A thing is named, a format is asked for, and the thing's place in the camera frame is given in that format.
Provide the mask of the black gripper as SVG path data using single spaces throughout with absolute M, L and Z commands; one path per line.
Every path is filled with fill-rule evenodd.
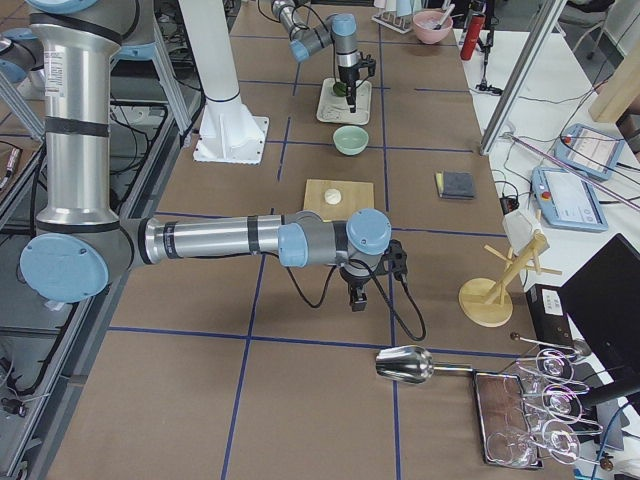
M 341 278 L 347 283 L 352 311 L 364 311 L 367 306 L 365 285 L 371 280 L 373 268 L 363 260 L 352 258 L 339 267 Z
M 336 60 L 340 81 L 346 86 L 346 102 L 350 112 L 355 113 L 356 102 L 352 102 L 352 98 L 356 97 L 356 84 L 360 78 L 361 55 L 359 52 L 337 53 Z

